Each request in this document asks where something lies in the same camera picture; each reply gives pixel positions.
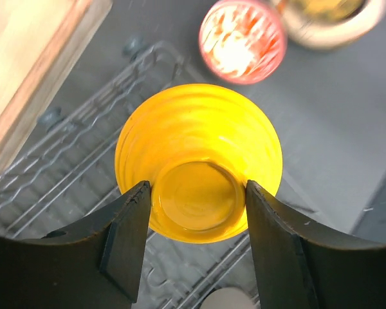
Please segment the beige bird plate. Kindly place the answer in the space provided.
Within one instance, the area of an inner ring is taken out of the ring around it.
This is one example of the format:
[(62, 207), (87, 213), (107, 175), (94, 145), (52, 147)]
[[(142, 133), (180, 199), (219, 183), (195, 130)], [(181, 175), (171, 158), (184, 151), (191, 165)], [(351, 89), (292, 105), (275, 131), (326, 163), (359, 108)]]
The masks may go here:
[(368, 0), (354, 15), (336, 23), (314, 21), (292, 9), (289, 1), (272, 1), (289, 38), (313, 50), (332, 50), (371, 31), (386, 14), (386, 0)]

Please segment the yellow patterned small plate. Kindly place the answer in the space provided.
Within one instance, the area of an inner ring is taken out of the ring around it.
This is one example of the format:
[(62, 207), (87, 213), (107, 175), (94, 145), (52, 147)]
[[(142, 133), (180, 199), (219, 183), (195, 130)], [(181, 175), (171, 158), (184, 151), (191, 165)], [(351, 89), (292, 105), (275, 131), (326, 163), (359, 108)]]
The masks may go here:
[(336, 23), (354, 15), (364, 5), (362, 0), (293, 0), (292, 9), (314, 21)]

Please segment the white orange patterned bowl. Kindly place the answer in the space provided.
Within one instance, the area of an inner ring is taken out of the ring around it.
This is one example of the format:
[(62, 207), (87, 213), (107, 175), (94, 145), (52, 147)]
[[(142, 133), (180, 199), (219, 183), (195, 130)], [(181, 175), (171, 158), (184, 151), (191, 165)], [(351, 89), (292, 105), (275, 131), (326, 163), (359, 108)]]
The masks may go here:
[(249, 85), (268, 78), (281, 64), (287, 34), (278, 13), (265, 1), (218, 1), (204, 17), (200, 54), (221, 79)]

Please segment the yellow ribbed bowl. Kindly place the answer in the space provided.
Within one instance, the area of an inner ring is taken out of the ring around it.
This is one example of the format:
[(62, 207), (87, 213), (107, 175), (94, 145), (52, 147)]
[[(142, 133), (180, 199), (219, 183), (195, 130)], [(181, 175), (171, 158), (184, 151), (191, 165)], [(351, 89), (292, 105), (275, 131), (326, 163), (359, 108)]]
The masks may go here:
[(150, 228), (184, 243), (232, 238), (247, 227), (246, 184), (276, 195), (283, 158), (278, 134), (251, 100), (212, 84), (185, 84), (145, 100), (115, 149), (121, 192), (151, 185)]

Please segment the beige tumbler cup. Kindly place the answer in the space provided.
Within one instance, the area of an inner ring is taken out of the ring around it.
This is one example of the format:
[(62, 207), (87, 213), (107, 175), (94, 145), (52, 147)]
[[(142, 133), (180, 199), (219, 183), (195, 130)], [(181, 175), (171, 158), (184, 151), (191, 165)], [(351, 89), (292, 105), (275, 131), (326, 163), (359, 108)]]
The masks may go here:
[(200, 309), (255, 309), (252, 299), (236, 287), (220, 288), (209, 294)]

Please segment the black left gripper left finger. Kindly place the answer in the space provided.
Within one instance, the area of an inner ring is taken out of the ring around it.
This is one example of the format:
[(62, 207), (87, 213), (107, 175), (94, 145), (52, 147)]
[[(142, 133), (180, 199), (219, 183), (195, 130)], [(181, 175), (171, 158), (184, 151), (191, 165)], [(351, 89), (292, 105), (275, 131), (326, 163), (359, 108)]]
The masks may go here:
[(0, 308), (130, 308), (137, 301), (151, 212), (142, 181), (41, 239), (0, 236)]

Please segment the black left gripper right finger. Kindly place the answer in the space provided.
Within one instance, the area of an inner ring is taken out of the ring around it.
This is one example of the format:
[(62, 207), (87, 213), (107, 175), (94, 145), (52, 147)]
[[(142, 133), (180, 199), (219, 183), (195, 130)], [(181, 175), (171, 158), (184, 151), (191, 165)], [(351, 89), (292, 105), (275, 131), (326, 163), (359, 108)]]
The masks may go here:
[(340, 232), (246, 185), (262, 308), (386, 308), (386, 245)]

